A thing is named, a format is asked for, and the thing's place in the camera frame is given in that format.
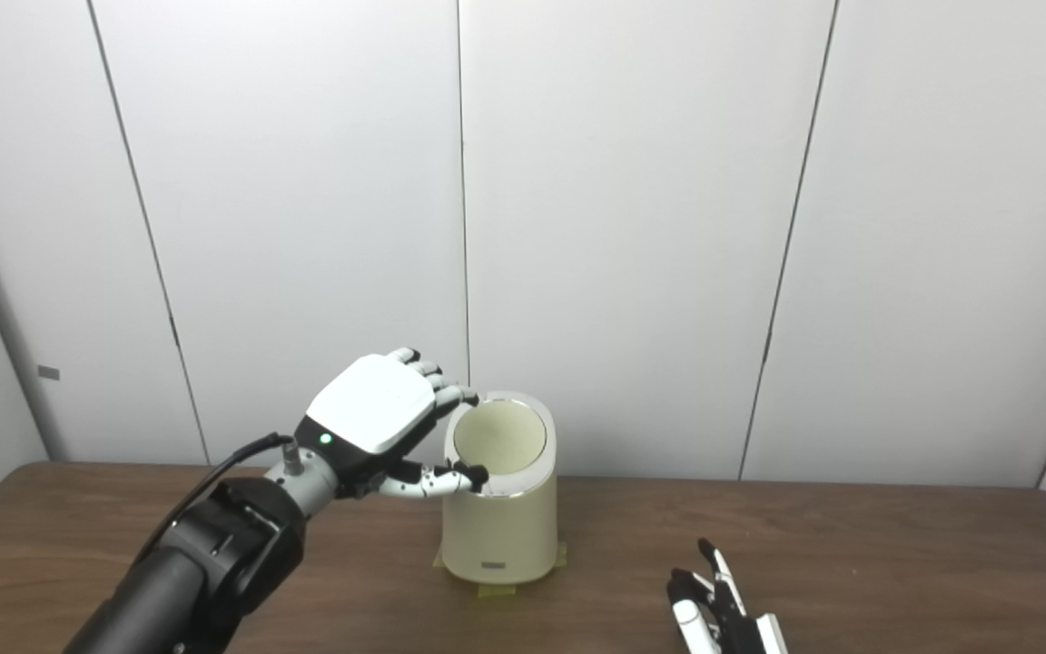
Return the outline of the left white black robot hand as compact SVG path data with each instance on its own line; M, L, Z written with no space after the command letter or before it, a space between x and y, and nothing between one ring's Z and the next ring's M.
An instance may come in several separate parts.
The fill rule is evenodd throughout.
M311 516L333 500L370 494L418 500L481 492L488 483L482 465L410 459L441 418L479 402L419 352L369 353L314 397L267 476Z

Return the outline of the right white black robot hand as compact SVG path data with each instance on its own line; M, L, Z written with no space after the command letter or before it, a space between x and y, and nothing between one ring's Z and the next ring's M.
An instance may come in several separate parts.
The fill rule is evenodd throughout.
M706 538L697 549L709 576L675 568L666 583L677 633L689 653L787 653L780 621L773 613L747 611L735 577L721 550Z

